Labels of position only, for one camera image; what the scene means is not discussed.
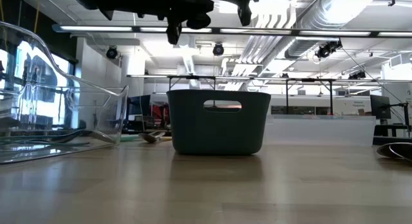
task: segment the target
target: transparent acrylic container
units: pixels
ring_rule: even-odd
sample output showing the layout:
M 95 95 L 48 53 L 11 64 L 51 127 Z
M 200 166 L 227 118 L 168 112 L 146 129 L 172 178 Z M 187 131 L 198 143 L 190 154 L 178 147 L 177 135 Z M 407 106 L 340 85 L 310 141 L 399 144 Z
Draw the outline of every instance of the transparent acrylic container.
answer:
M 68 75 L 36 34 L 0 23 L 0 164 L 118 144 L 127 91 Z

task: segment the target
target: ceiling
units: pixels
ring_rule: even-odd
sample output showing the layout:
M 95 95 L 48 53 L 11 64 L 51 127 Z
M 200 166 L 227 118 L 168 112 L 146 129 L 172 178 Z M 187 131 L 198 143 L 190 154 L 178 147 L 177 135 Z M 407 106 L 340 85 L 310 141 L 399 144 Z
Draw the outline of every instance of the ceiling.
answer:
M 40 10 L 59 24 L 87 24 L 87 25 L 137 25 L 137 26 L 167 26 L 165 21 L 158 21 L 155 16 L 147 15 L 144 19 L 139 19 L 131 13 L 115 12 L 112 21 L 98 11 L 89 11 L 79 5 L 76 0 L 25 0 L 36 7 L 40 3 Z M 309 6 L 313 0 L 302 0 L 297 2 L 297 16 Z M 399 1 L 395 6 L 388 6 L 388 1 L 374 1 L 367 6 L 362 13 L 344 26 L 344 29 L 351 30 L 412 30 L 412 2 L 407 0 Z M 210 26 L 215 27 L 240 27 L 237 14 L 221 14 L 219 9 L 209 13 L 212 22 Z M 225 54 L 241 55 L 247 45 L 248 36 L 236 35 L 191 35 L 196 40 L 197 47 L 200 47 L 200 54 L 193 57 L 194 64 L 220 66 L 224 57 L 214 57 L 212 49 L 215 42 L 222 42 L 225 47 Z M 155 43 L 157 46 L 167 46 L 165 34 L 144 34 L 144 33 L 111 33 L 95 34 L 95 37 L 103 39 L 139 39 L 141 43 L 149 49 Z M 370 73 L 378 75 L 380 64 L 386 61 L 378 56 L 392 56 L 397 50 L 411 50 L 411 39 L 342 39 L 344 49 L 357 62 L 348 57 L 343 51 L 334 53 L 329 59 L 316 64 L 313 61 L 313 53 L 309 52 L 304 59 L 307 61 L 297 61 L 292 67 L 296 73 L 301 72 L 304 77 L 316 76 L 319 71 L 328 76 L 338 75 L 344 70 L 355 67 L 357 64 L 366 63 Z M 119 50 L 125 54 L 133 52 L 134 46 L 119 46 Z M 156 71 L 158 68 L 176 68 L 176 65 L 183 64 L 183 60 L 175 55 L 152 55 L 151 61 L 156 64 L 147 64 L 149 71 Z

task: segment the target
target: computer monitor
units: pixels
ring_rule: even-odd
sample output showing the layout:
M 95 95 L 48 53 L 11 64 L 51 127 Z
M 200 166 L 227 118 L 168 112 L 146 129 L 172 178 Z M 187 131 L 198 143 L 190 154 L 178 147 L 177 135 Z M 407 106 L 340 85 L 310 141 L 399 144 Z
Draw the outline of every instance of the computer monitor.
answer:
M 378 119 L 391 119 L 391 108 L 388 97 L 371 95 L 372 116 Z
M 150 95 L 129 97 L 128 106 L 129 115 L 150 116 Z

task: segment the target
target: light wood tabletop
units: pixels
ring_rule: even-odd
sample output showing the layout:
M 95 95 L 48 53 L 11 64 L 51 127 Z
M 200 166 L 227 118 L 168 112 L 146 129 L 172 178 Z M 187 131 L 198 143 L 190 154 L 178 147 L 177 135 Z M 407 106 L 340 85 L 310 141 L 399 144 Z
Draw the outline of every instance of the light wood tabletop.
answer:
M 0 223 L 411 223 L 412 167 L 372 147 L 265 145 L 182 156 L 171 142 L 0 166 Z

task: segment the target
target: ventilation pipe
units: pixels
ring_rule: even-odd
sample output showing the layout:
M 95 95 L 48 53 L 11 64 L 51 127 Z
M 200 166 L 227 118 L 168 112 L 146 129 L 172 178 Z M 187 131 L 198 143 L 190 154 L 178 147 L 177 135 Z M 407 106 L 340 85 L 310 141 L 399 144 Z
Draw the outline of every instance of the ventilation pipe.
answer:
M 357 17 L 371 2 L 372 0 L 318 0 L 297 22 L 296 28 L 340 29 Z M 296 37 L 281 38 L 274 51 L 263 62 L 263 68 L 269 71 L 264 77 L 273 77 L 282 72 L 296 62 L 294 59 L 300 59 L 316 45 L 318 45 L 318 41 L 297 40 Z

